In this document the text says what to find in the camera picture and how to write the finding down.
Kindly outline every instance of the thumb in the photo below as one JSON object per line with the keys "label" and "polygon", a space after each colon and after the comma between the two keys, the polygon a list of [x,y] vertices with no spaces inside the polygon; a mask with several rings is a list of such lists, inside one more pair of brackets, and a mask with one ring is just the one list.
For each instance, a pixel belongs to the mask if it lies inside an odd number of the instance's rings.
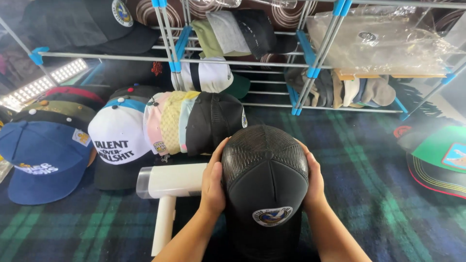
{"label": "thumb", "polygon": [[220,180],[222,178],[222,163],[216,162],[213,164],[212,172],[210,174],[210,187],[209,192],[221,192],[222,187]]}
{"label": "thumb", "polygon": [[311,174],[319,174],[320,173],[320,164],[315,159],[314,155],[309,152],[306,154],[306,158],[308,160],[309,169]]}

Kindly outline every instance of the mesh back panel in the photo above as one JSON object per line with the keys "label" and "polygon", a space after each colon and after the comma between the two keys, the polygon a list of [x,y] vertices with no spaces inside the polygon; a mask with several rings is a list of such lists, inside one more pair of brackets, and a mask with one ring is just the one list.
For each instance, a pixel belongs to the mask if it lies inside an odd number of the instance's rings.
{"label": "mesh back panel", "polygon": [[254,125],[236,132],[223,150],[224,183],[231,184],[246,170],[262,160],[266,152],[272,160],[287,165],[308,180],[308,163],[301,145],[284,131],[266,125]]}

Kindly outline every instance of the metal rack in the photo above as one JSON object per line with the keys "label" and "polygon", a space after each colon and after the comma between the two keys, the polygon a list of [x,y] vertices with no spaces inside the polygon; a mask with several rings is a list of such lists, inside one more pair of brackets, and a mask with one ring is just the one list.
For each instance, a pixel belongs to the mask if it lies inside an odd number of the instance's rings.
{"label": "metal rack", "polygon": [[[285,70],[289,67],[308,68],[307,81],[302,89],[301,94],[294,91],[293,88],[287,86],[287,92],[272,92],[272,91],[250,91],[250,94],[263,94],[263,95],[288,95],[290,98],[290,104],[273,104],[273,103],[243,103],[247,106],[266,106],[266,107],[284,107],[291,108],[293,115],[299,115],[302,109],[321,109],[321,110],[343,110],[343,111],[362,111],[362,112],[381,112],[381,113],[401,113],[401,119],[405,120],[413,111],[419,108],[425,103],[430,97],[439,92],[444,88],[460,71],[466,68],[466,64],[462,65],[455,72],[447,74],[446,78],[443,78],[441,84],[437,86],[430,94],[428,94],[416,107],[408,111],[401,102],[396,98],[395,103],[400,107],[400,110],[383,110],[383,109],[357,109],[357,108],[339,108],[333,109],[328,107],[311,107],[304,106],[304,101],[309,95],[310,87],[318,77],[321,69],[331,69],[329,66],[323,65],[323,61],[333,43],[333,40],[342,24],[344,17],[347,15],[351,4],[376,4],[376,5],[393,5],[393,6],[414,6],[414,7],[427,7],[427,8],[454,8],[454,9],[466,9],[466,3],[437,3],[437,2],[420,2],[412,0],[319,0],[321,2],[333,2],[333,16],[330,25],[325,33],[325,37],[322,41],[320,48],[316,53],[313,52],[311,45],[305,35],[303,29],[305,25],[306,13],[310,10],[310,0],[304,0],[302,13],[298,23],[297,31],[294,33],[290,32],[275,32],[276,34],[289,34],[295,35],[298,38],[298,43],[301,46],[303,52],[291,52],[288,53],[288,59],[286,63],[271,63],[271,62],[241,62],[241,61],[210,61],[210,60],[199,60],[199,59],[185,59],[182,58],[186,51],[197,51],[202,50],[201,48],[194,47],[194,42],[197,37],[193,35],[191,23],[191,13],[189,8],[189,0],[181,0],[183,9],[183,18],[185,26],[183,28],[172,28],[170,27],[168,15],[167,15],[167,0],[152,0],[152,5],[155,9],[159,28],[161,31],[161,37],[163,39],[163,46],[153,46],[152,49],[165,49],[167,57],[140,57],[140,56],[125,56],[125,55],[92,55],[92,54],[78,54],[78,53],[59,53],[59,52],[48,52],[47,47],[36,48],[30,51],[19,37],[11,30],[11,28],[0,18],[0,24],[11,34],[11,36],[18,42],[18,44],[27,52],[29,57],[38,65],[45,75],[50,79],[52,83],[56,82],[43,67],[43,56],[55,56],[55,57],[76,57],[76,58],[97,58],[97,59],[117,59],[117,60],[134,60],[134,61],[159,61],[168,62],[170,65],[171,72],[175,83],[176,90],[183,90],[181,79],[181,62],[190,63],[225,63],[230,65],[248,65],[248,66],[268,66],[268,67],[284,67]],[[181,30],[179,37],[172,35],[172,30]],[[306,64],[294,64],[297,55],[303,55]],[[261,70],[233,70],[238,73],[261,73],[261,74],[283,74],[278,71],[261,71]],[[251,81],[252,83],[271,83],[271,84],[286,84],[281,81]]]}

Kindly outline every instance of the plastic wrap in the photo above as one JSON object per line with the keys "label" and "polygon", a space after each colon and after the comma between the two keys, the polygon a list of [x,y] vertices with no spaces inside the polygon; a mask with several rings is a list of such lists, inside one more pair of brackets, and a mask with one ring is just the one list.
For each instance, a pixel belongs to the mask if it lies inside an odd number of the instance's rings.
{"label": "plastic wrap", "polygon": [[273,7],[281,7],[284,9],[294,9],[298,4],[297,0],[250,0],[261,4],[266,4]]}
{"label": "plastic wrap", "polygon": [[4,159],[0,160],[0,183],[3,181],[5,176],[7,176],[8,172],[10,172],[12,167],[13,165],[10,164],[8,161]]}
{"label": "plastic wrap", "polygon": [[195,1],[203,2],[206,4],[210,4],[214,2],[227,8],[237,8],[241,4],[241,0],[195,0]]}
{"label": "plastic wrap", "polygon": [[[368,6],[350,9],[330,47],[325,65],[342,75],[440,75],[445,59],[463,53],[419,20],[416,7]],[[307,18],[312,43],[319,48],[331,12]]]}

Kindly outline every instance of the white cap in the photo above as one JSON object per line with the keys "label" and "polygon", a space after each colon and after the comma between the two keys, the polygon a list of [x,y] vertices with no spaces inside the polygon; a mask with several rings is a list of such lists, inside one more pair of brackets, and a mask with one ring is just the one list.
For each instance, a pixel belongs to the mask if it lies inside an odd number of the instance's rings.
{"label": "white cap", "polygon": [[115,101],[107,104],[89,123],[89,136],[101,159],[112,165],[126,164],[145,155],[151,149],[144,139],[144,113],[134,106]]}
{"label": "white cap", "polygon": [[[224,57],[209,57],[201,60],[217,60],[225,61]],[[233,83],[233,74],[228,64],[214,63],[193,63],[194,67],[198,67],[197,74],[199,75],[199,83],[201,90],[196,90],[191,72],[191,64],[181,62],[181,77],[186,91],[205,91],[209,93],[220,93],[227,89]]]}

